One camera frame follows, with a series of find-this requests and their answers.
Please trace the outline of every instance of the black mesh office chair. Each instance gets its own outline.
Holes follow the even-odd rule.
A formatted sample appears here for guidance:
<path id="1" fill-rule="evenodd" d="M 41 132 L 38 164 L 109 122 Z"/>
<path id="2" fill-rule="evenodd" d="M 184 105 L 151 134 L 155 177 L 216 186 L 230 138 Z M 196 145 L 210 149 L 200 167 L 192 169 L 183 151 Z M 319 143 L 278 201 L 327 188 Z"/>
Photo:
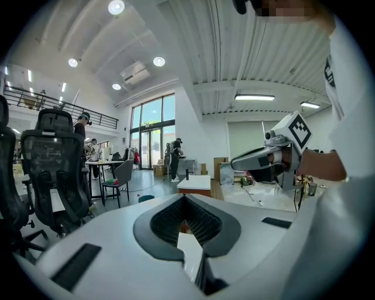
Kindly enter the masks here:
<path id="1" fill-rule="evenodd" d="M 71 116 L 64 111 L 42 110 L 37 126 L 21 136 L 24 168 L 35 192 L 35 213 L 53 231 L 68 234 L 88 213 L 81 184 L 83 139 L 73 133 Z M 64 210 L 53 212 L 52 197 L 57 195 Z"/>
<path id="2" fill-rule="evenodd" d="M 13 152 L 16 144 L 16 136 L 13 130 L 6 125 L 9 120 L 8 103 L 3 96 L 0 96 L 0 229 L 11 250 L 19 250 L 20 255 L 26 255 L 28 249 L 44 251 L 41 246 L 31 243 L 39 235 L 47 239 L 44 230 L 22 237 L 20 229 L 28 224 L 34 227 L 33 222 L 28 223 L 32 202 L 28 195 L 18 195 L 13 177 Z"/>

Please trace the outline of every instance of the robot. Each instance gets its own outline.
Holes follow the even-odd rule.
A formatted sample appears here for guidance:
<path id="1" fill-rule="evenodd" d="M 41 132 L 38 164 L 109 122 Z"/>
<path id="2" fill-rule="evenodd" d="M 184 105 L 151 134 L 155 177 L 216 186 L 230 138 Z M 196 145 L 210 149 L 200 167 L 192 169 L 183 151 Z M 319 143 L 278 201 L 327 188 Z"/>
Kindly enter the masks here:
<path id="1" fill-rule="evenodd" d="M 284 190 L 299 188 L 295 173 L 303 151 L 312 138 L 303 116 L 295 111 L 284 117 L 274 128 L 265 133 L 264 147 L 246 152 L 231 161 L 234 170 L 250 171 L 255 181 L 276 181 Z M 285 169 L 281 162 L 281 150 L 291 148 L 291 163 Z M 273 163 L 268 155 L 274 155 Z"/>

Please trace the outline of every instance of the backpack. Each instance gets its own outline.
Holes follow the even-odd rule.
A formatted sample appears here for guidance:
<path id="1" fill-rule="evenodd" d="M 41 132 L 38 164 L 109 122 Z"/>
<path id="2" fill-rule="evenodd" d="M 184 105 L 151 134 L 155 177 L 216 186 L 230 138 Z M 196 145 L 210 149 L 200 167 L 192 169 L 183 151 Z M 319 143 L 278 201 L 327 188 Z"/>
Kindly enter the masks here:
<path id="1" fill-rule="evenodd" d="M 172 162 L 172 154 L 175 151 L 175 143 L 166 143 L 165 152 L 164 152 L 164 164 L 165 166 L 170 166 Z"/>

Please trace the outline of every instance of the fluorescent light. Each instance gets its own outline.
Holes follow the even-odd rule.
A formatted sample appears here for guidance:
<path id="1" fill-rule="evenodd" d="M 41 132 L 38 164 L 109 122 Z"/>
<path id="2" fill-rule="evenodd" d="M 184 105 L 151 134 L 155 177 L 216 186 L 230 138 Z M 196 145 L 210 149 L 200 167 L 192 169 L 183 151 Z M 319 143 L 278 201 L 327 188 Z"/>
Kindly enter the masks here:
<path id="1" fill-rule="evenodd" d="M 311 108 L 319 108 L 320 105 L 308 102 L 301 102 L 301 106 L 311 107 Z"/>
<path id="2" fill-rule="evenodd" d="M 71 66 L 72 68 L 75 68 L 75 67 L 77 67 L 77 65 L 78 65 L 78 61 L 77 61 L 76 59 L 69 59 L 69 60 L 68 60 L 68 64 L 69 64 L 69 66 Z"/>
<path id="3" fill-rule="evenodd" d="M 112 88 L 114 89 L 114 90 L 119 90 L 120 88 L 121 88 L 121 86 L 119 85 L 119 84 L 117 84 L 117 83 L 114 83 L 114 84 L 112 84 Z"/>
<path id="4" fill-rule="evenodd" d="M 235 100 L 261 100 L 261 101 L 272 101 L 275 96 L 267 95 L 236 95 Z"/>
<path id="5" fill-rule="evenodd" d="M 165 64 L 165 59 L 163 57 L 158 56 L 154 58 L 154 65 L 156 67 L 162 67 L 164 66 L 164 64 Z"/>
<path id="6" fill-rule="evenodd" d="M 108 11 L 112 15 L 119 15 L 121 12 L 123 12 L 125 9 L 125 4 L 121 0 L 113 0 L 109 6 Z"/>

